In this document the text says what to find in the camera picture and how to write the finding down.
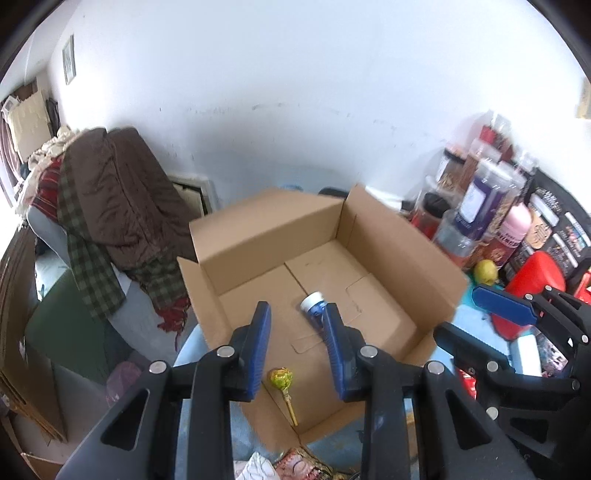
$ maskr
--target picture frame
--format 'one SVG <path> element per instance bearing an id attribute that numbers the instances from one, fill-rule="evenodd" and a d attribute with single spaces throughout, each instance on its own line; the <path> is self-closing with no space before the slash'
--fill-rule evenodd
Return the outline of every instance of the picture frame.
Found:
<path id="1" fill-rule="evenodd" d="M 61 57 L 64 63 L 64 77 L 66 85 L 76 77 L 76 63 L 74 62 L 74 35 L 70 35 L 66 46 L 61 51 Z"/>

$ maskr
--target yellow fruit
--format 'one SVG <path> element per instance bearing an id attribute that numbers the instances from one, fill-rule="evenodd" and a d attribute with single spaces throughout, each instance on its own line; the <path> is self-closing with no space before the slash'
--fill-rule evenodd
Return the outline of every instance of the yellow fruit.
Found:
<path id="1" fill-rule="evenodd" d="M 474 267 L 474 280 L 476 283 L 494 285 L 499 278 L 498 269 L 492 260 L 480 260 Z"/>

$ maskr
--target yellow lollipop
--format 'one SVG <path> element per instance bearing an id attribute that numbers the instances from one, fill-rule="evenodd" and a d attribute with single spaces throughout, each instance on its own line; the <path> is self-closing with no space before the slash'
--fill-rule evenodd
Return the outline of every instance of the yellow lollipop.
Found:
<path id="1" fill-rule="evenodd" d="M 287 409 L 290 411 L 291 421 L 294 423 L 294 427 L 297 427 L 297 420 L 295 418 L 296 414 L 291 406 L 291 396 L 289 393 L 293 378 L 294 374 L 288 368 L 274 368 L 269 372 L 269 381 L 271 382 L 271 385 L 281 391 Z"/>

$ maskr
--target cardboard box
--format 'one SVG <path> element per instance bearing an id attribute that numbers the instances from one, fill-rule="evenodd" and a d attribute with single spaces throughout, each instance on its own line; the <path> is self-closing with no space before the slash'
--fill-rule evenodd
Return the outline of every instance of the cardboard box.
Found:
<path id="1" fill-rule="evenodd" d="M 288 367 L 299 426 L 264 378 L 241 404 L 270 451 L 313 442 L 358 418 L 362 403 L 339 401 L 320 335 L 299 309 L 314 291 L 337 304 L 343 321 L 395 358 L 423 364 L 431 331 L 452 319 L 466 290 L 462 272 L 404 218 L 362 186 L 340 199 L 267 190 L 190 224 L 199 264 L 179 259 L 210 348 L 271 305 L 265 372 Z"/>

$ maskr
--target red container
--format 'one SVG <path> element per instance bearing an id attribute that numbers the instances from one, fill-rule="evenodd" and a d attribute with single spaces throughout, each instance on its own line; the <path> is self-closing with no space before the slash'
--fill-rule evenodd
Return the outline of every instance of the red container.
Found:
<path id="1" fill-rule="evenodd" d="M 505 291 L 522 299 L 526 293 L 540 293 L 546 285 L 561 291 L 566 289 L 564 277 L 554 259 L 546 252 L 538 251 L 527 259 Z M 491 318 L 496 332 L 505 340 L 515 340 L 529 329 L 528 326 L 516 325 L 498 315 L 492 314 Z"/>

